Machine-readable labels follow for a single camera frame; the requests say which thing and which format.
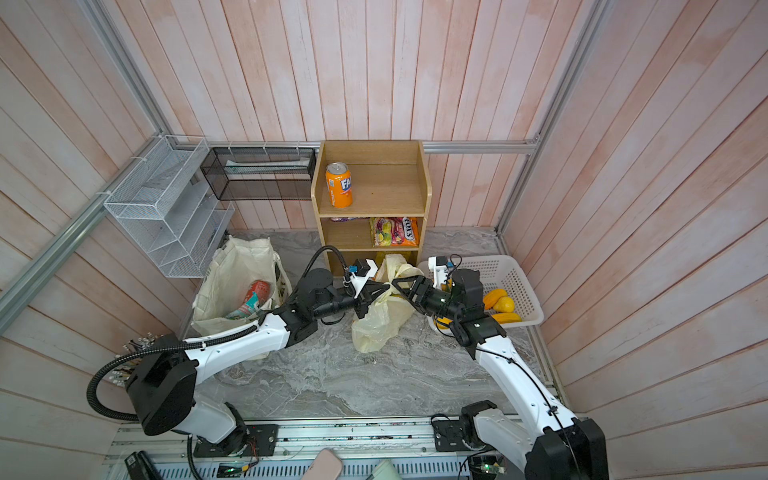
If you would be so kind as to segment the orange print plastic bag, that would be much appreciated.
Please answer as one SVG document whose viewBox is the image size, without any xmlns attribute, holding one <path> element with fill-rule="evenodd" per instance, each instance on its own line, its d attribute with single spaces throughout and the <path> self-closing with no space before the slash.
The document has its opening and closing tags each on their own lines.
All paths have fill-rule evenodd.
<svg viewBox="0 0 768 480">
<path fill-rule="evenodd" d="M 400 253 L 386 254 L 373 279 L 389 284 L 393 279 L 422 275 L 423 272 L 409 264 Z M 395 337 L 400 328 L 411 318 L 415 309 L 402 298 L 394 287 L 380 295 L 369 307 L 362 319 L 351 327 L 352 341 L 360 353 L 381 350 Z"/>
</svg>

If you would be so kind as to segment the white plastic fruit basket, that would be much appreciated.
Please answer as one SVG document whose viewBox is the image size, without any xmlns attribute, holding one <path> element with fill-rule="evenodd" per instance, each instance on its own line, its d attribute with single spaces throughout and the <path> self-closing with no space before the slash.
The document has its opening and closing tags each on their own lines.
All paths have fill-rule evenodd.
<svg viewBox="0 0 768 480">
<path fill-rule="evenodd" d="M 451 276 L 458 269 L 476 270 L 480 273 L 483 284 L 483 297 L 491 290 L 502 288 L 515 302 L 515 312 L 522 317 L 520 323 L 499 324 L 491 315 L 497 313 L 494 309 L 485 310 L 485 315 L 479 320 L 452 322 L 445 318 L 436 319 L 437 328 L 441 331 L 457 333 L 471 337 L 480 334 L 493 335 L 503 329 L 519 326 L 539 325 L 544 321 L 544 313 L 536 294 L 518 263 L 510 256 L 490 255 L 460 258 L 448 257 L 453 263 L 447 282 L 442 290 L 449 291 L 453 285 Z M 428 260 L 422 262 L 419 268 L 424 271 L 426 278 L 432 282 L 432 274 L 428 269 Z"/>
</svg>

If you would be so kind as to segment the red cola can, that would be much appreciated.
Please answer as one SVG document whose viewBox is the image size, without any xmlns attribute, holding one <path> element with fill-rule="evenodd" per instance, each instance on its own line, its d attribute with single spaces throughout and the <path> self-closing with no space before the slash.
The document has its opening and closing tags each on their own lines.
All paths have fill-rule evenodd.
<svg viewBox="0 0 768 480">
<path fill-rule="evenodd" d="M 244 297 L 243 306 L 255 310 L 261 307 L 271 294 L 271 285 L 264 280 L 256 280 L 250 286 Z"/>
</svg>

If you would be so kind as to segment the cream canvas tote bag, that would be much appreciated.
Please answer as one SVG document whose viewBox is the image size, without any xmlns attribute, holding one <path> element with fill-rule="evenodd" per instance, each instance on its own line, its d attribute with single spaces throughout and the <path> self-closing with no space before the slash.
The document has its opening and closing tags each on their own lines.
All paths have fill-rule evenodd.
<svg viewBox="0 0 768 480">
<path fill-rule="evenodd" d="M 249 286 L 256 280 L 271 285 L 270 298 L 247 319 L 226 319 L 243 304 Z M 280 256 L 269 239 L 229 238 L 214 253 L 193 302 L 191 326 L 208 347 L 192 349 L 189 356 L 213 372 L 286 348 L 290 333 L 285 321 L 265 312 L 281 306 L 291 292 Z"/>
</svg>

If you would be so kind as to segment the teal snack packet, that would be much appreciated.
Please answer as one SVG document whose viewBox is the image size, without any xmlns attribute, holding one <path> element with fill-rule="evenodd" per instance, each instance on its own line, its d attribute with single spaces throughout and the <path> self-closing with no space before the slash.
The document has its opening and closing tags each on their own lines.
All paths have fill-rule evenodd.
<svg viewBox="0 0 768 480">
<path fill-rule="evenodd" d="M 238 307 L 236 310 L 227 314 L 225 318 L 228 320 L 247 319 L 258 310 L 259 310 L 258 306 L 244 303 L 240 307 Z"/>
</svg>

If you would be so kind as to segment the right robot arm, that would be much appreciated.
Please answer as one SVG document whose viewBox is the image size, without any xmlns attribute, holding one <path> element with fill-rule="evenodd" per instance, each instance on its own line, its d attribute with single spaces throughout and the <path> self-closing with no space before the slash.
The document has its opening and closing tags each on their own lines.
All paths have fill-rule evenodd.
<svg viewBox="0 0 768 480">
<path fill-rule="evenodd" d="M 465 441 L 488 446 L 528 479 L 606 479 L 606 439 L 590 418 L 565 407 L 525 364 L 502 325 L 485 309 L 478 272 L 458 269 L 444 290 L 410 276 L 392 285 L 419 313 L 445 319 L 457 343 L 495 380 L 518 415 L 513 421 L 489 403 L 465 407 Z"/>
</svg>

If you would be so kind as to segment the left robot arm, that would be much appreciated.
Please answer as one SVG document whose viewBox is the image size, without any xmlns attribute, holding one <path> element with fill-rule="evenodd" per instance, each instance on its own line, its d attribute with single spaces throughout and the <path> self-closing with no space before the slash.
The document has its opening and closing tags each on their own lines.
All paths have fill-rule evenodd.
<svg viewBox="0 0 768 480">
<path fill-rule="evenodd" d="M 239 454 L 249 443 L 248 425 L 231 403 L 198 394 L 198 385 L 252 357 L 306 340 L 333 315 L 364 316 L 390 288 L 376 281 L 377 271 L 373 260 L 358 260 L 343 267 L 342 285 L 335 287 L 330 270 L 309 264 L 282 305 L 257 313 L 243 326 L 187 340 L 161 336 L 108 362 L 90 380 L 86 400 L 104 417 L 139 423 L 147 436 L 175 432 L 188 436 L 207 456 Z M 98 398 L 101 381 L 127 364 L 133 366 L 126 383 L 131 413 L 109 408 Z"/>
</svg>

